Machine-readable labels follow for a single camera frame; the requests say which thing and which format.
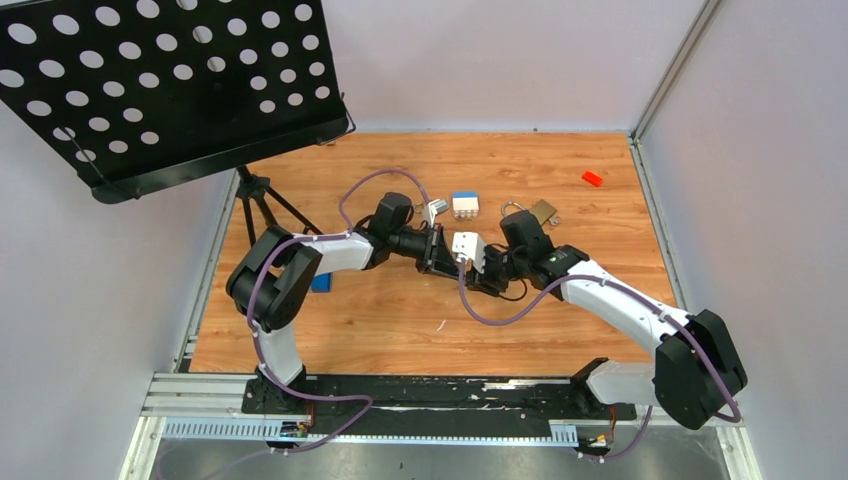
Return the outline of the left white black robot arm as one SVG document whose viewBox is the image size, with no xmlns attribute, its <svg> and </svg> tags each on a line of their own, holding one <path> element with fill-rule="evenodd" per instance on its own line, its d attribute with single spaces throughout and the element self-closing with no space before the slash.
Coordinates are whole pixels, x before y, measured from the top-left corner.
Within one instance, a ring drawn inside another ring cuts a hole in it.
<svg viewBox="0 0 848 480">
<path fill-rule="evenodd" d="M 226 292 L 251 329 L 258 369 L 271 381 L 268 400 L 283 413 L 298 411 L 306 386 L 297 378 L 304 365 L 298 354 L 294 319 L 314 278 L 338 271 L 364 271 L 390 256 L 411 258 L 422 274 L 457 279 L 458 266 L 436 223 L 410 226 L 413 205 L 400 193 L 383 196 L 375 212 L 351 232 L 310 236 L 268 228 L 226 284 Z"/>
</svg>

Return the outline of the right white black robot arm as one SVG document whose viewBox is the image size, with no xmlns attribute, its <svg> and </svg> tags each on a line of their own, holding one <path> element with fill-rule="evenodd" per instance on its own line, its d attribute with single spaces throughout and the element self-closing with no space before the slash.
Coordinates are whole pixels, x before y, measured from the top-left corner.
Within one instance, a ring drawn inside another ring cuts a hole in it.
<svg viewBox="0 0 848 480">
<path fill-rule="evenodd" d="M 458 232 L 451 250 L 459 265 L 459 295 L 488 285 L 526 280 L 541 297 L 581 307 L 650 353 L 650 364 L 622 366 L 604 360 L 571 390 L 571 403 L 596 417 L 612 403 L 660 406 L 679 425 L 697 430 L 713 418 L 742 420 L 735 399 L 748 377 L 723 318 L 704 309 L 688 312 L 656 300 L 605 270 L 585 252 L 555 246 L 526 210 L 500 222 L 507 250 L 498 251 L 475 232 Z"/>
</svg>

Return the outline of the brass padlock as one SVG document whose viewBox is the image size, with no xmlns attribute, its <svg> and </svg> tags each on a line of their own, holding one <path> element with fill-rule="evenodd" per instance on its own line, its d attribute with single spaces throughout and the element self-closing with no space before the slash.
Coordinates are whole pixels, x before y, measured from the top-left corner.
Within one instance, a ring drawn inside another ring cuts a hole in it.
<svg viewBox="0 0 848 480">
<path fill-rule="evenodd" d="M 501 215 L 508 216 L 513 210 L 529 211 L 541 225 L 549 224 L 551 217 L 557 216 L 557 209 L 544 199 L 538 200 L 531 207 L 527 208 L 522 204 L 514 201 L 507 201 L 501 206 Z"/>
</svg>

